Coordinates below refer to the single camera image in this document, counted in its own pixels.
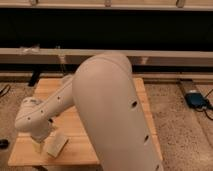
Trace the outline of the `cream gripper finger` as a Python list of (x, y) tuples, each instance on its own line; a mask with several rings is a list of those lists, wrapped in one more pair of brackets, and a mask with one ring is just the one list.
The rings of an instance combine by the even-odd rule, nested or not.
[(42, 151), (43, 151), (43, 149), (44, 149), (44, 144), (45, 144), (45, 142), (40, 142), (40, 143), (38, 143), (38, 142), (34, 141), (34, 142), (33, 142), (34, 150), (35, 150), (37, 153), (41, 154)]

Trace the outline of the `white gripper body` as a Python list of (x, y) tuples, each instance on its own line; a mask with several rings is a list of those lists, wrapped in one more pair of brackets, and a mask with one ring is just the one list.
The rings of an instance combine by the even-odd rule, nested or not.
[(33, 140), (38, 143), (43, 142), (52, 132), (51, 125), (41, 125), (35, 130), (33, 130), (30, 135)]

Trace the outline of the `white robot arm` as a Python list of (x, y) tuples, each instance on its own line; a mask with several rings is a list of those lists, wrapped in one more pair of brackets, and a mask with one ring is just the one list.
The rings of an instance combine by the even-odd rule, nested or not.
[(50, 119), (71, 107), (104, 171), (164, 171), (126, 55), (92, 56), (47, 99), (25, 98), (15, 128), (41, 142), (52, 131)]

